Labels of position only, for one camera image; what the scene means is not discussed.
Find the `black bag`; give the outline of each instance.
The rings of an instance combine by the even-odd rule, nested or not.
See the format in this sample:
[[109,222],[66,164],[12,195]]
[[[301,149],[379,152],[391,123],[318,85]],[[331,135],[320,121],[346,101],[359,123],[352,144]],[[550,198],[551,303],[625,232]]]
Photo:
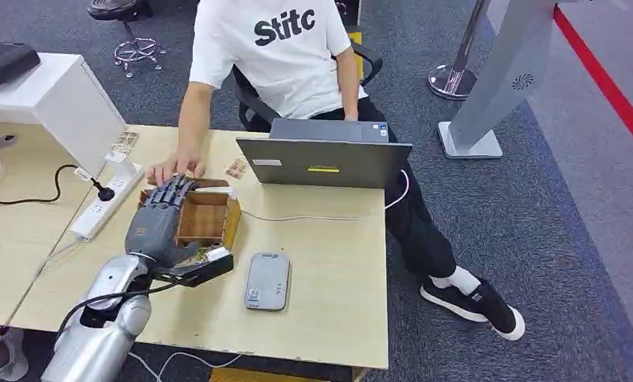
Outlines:
[[40,57],[28,45],[0,42],[0,85],[29,71],[40,63]]

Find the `office chair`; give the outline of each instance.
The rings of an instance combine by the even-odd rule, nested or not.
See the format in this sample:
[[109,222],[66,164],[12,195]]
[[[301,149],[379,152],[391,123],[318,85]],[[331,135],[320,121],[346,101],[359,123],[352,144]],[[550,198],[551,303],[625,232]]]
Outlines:
[[151,38],[134,36],[131,21],[154,16],[147,0],[92,0],[87,8],[88,14],[96,20],[119,20],[123,23],[128,40],[115,49],[115,65],[122,65],[127,78],[133,77],[131,64],[149,59],[154,63],[154,70],[162,70],[155,57],[157,53],[166,54],[166,50]]
[[[352,42],[351,45],[354,48],[354,52],[371,65],[370,73],[361,82],[361,86],[365,87],[379,73],[384,61],[380,55],[371,49],[367,49],[355,42]],[[236,80],[234,94],[239,100],[239,119],[241,123],[247,131],[269,132],[274,118],[281,118],[281,116],[260,99],[255,88],[236,65],[232,67],[232,74]],[[254,112],[250,119],[247,116],[249,110]]]

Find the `black sneaker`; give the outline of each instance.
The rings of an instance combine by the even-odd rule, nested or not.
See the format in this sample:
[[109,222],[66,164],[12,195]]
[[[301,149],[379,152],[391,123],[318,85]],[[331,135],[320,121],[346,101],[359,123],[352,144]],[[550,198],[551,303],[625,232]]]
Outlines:
[[520,312],[508,306],[502,296],[485,279],[468,295],[476,312],[486,317],[494,331],[506,340],[516,341],[525,333],[525,320]]
[[455,286],[439,288],[428,279],[420,288],[421,296],[434,304],[448,308],[455,314],[473,322],[487,322],[487,318],[478,312],[478,308],[471,300],[462,294]]

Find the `power strip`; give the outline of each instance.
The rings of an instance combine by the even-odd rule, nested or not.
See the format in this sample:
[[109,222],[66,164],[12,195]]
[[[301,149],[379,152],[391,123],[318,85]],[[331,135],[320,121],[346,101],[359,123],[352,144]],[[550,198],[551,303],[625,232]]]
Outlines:
[[133,163],[135,173],[118,173],[106,185],[115,191],[115,197],[109,201],[101,201],[98,197],[86,208],[86,210],[75,220],[70,231],[77,238],[91,241],[98,231],[110,220],[117,208],[126,199],[127,195],[136,184],[143,178],[144,170],[139,164]]

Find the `white t-shirt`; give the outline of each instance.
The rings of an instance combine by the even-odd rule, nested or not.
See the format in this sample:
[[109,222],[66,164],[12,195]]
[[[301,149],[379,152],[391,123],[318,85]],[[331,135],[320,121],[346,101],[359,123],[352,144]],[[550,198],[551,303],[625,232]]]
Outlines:
[[350,46],[334,0],[201,0],[190,81],[220,88],[235,64],[281,116],[307,119],[342,107],[332,56]]

